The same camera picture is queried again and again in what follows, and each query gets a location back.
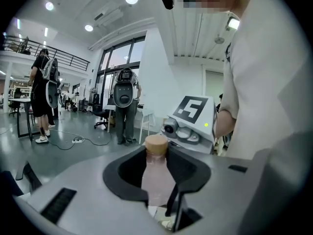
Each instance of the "railing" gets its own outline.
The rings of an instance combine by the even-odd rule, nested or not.
[[[69,65],[73,68],[77,68],[83,71],[87,70],[88,64],[90,63],[85,59],[53,48],[51,46],[44,46],[43,44],[29,40],[28,38],[21,40],[19,37],[5,36],[2,50],[37,56],[43,48],[46,48],[49,51],[49,57],[56,58],[59,64]]]

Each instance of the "floor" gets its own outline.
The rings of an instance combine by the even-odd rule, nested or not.
[[[27,133],[25,116],[25,113],[21,113],[21,133]],[[96,144],[110,142],[105,146],[96,146],[89,141],[84,141],[75,144],[70,150],[60,150],[52,144],[31,142],[28,137],[18,138],[16,115],[13,117],[0,112],[0,171],[8,170],[15,177],[18,168],[27,160],[40,182],[45,184],[77,162],[101,156],[107,152],[138,148],[138,143],[129,147],[118,145],[114,128],[110,129],[110,133],[104,129],[103,125],[94,129],[93,125],[98,121],[100,118],[92,114],[61,111],[59,120],[55,121],[56,126],[50,131],[49,141],[51,143],[66,149],[72,146],[72,140],[76,135],[88,138]],[[137,140],[139,140],[139,131],[136,128],[134,130],[134,138]],[[143,131],[141,142],[144,142],[146,136],[147,131]],[[17,184],[24,193],[29,192],[29,182],[25,178],[17,181]]]

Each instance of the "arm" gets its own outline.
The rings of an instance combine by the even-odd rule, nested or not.
[[[29,76],[28,86],[32,86],[33,85],[33,82],[34,82],[37,70],[38,70],[38,68],[33,66],[32,70],[31,70],[31,73],[30,73],[30,76]]]
[[[138,84],[138,99],[140,98],[141,96],[141,86],[140,84]]]
[[[223,78],[223,98],[220,111],[217,114],[216,137],[225,136],[235,128],[239,111],[238,94],[234,84],[234,78],[230,63],[225,59]]]
[[[234,119],[227,110],[220,111],[217,114],[216,137],[220,138],[232,132],[235,128],[236,119]]]

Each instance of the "white sneakers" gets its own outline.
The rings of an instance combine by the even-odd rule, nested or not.
[[[40,138],[36,139],[36,143],[48,143],[48,138],[46,136],[40,136]]]
[[[49,143],[48,138],[50,137],[50,131],[45,131],[45,136],[40,136],[38,139],[36,139],[36,143]]]

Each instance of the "plastic bottle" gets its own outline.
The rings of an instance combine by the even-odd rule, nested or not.
[[[141,188],[148,192],[149,206],[166,205],[175,181],[166,167],[168,140],[162,135],[150,135],[145,140],[147,167],[142,176]]]

